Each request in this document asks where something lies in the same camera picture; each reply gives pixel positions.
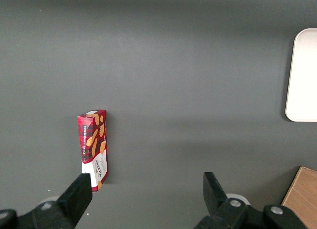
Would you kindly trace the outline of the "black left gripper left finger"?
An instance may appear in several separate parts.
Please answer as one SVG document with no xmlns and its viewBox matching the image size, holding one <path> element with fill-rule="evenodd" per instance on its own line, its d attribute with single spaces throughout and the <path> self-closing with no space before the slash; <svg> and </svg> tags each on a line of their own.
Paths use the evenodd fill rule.
<svg viewBox="0 0 317 229">
<path fill-rule="evenodd" d="M 0 211 L 2 229 L 73 229 L 92 200 L 91 177 L 80 174 L 56 200 L 46 200 L 24 215 Z"/>
</svg>

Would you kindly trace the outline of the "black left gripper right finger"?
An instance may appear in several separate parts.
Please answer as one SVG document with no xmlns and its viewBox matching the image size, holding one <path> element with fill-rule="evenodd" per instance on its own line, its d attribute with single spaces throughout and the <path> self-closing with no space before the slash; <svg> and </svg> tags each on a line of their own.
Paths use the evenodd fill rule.
<svg viewBox="0 0 317 229">
<path fill-rule="evenodd" d="M 196 229 L 305 229 L 302 220 L 289 208 L 266 205 L 256 210 L 237 197 L 228 197 L 214 173 L 203 176 L 203 197 L 208 210 Z"/>
</svg>

